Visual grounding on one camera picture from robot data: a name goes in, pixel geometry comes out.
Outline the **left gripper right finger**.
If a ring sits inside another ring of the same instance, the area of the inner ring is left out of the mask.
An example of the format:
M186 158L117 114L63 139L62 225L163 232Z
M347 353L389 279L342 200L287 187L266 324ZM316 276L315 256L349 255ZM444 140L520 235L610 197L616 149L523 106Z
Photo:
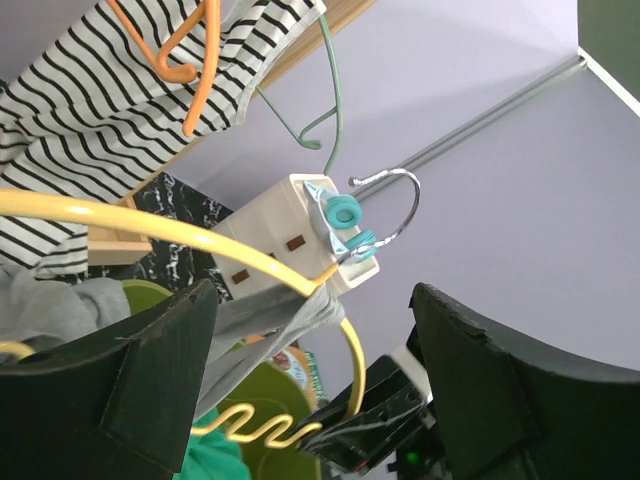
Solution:
M638 371L548 345L428 284L410 307L454 478L638 478Z

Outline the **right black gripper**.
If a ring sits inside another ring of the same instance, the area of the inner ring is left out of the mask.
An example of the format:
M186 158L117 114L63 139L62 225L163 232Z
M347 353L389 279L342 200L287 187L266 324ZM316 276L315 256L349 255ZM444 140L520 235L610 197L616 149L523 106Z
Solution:
M345 474L364 475L396 450L387 472L397 479L450 478L427 372L406 345L367 369L363 402L353 416L346 414L349 393L343 390L298 425L322 425L300 441L299 451Z

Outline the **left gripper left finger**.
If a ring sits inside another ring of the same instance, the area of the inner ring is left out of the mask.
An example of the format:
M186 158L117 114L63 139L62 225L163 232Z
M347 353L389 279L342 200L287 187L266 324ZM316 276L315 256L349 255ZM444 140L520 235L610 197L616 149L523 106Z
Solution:
M218 309L201 280L1 369L4 479L170 479L183 464Z

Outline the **green tank top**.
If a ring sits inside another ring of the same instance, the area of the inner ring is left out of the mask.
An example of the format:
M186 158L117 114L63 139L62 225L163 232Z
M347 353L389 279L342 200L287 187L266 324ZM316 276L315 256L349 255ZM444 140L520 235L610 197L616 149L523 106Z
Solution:
M181 471L173 480L249 480L251 473L240 446L220 430L204 436L191 435Z

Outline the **grey tank top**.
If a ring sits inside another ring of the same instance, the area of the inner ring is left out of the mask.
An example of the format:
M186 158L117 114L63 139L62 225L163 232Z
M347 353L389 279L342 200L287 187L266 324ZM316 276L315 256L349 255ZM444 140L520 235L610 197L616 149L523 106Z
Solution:
M38 280L18 266L1 269L1 338L43 351L77 340L132 315L122 282L97 278L70 285ZM194 418L216 407L260 363L301 335L345 316L320 287L308 298L285 285L207 311L214 326Z

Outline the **black white striped tank top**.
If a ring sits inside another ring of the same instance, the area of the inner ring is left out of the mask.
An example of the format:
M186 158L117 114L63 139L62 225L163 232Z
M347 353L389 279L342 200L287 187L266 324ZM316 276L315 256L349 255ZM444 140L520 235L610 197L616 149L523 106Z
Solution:
M196 3L121 7L95 4L3 91L3 187L116 204L190 143L182 128L196 83L162 80L126 26L158 49ZM264 76L325 10L320 1L236 2L196 135L241 124Z

